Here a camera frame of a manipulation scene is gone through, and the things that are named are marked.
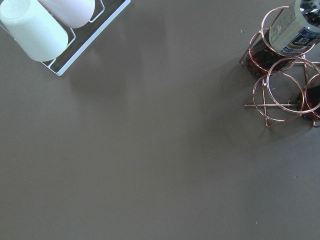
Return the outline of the tea bottle in rack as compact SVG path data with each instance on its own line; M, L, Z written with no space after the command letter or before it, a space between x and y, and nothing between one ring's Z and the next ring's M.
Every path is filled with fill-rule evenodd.
M320 42L320 2L295 0L249 51L248 70L261 77L285 57L300 56Z
M298 111L306 111L309 109L309 107L311 109L316 107L320 103L320 87L319 86L308 87L306 89L304 99L305 99L305 104L303 105L303 108L302 108L303 97L302 97L302 94L299 93L298 97L296 98L296 102L297 102L296 109ZM302 116L307 118L308 120L318 122L320 120L320 108L317 108L314 112L304 113Z

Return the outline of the pale pink cup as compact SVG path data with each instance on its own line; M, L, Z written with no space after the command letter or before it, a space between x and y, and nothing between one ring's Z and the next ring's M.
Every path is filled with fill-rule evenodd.
M94 14L94 0L39 0L40 4L68 28L87 24Z

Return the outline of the white cup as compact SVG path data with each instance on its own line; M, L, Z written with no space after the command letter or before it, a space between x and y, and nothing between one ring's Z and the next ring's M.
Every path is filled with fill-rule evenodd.
M34 61L53 60L68 46L65 29L37 0L2 1L0 21Z

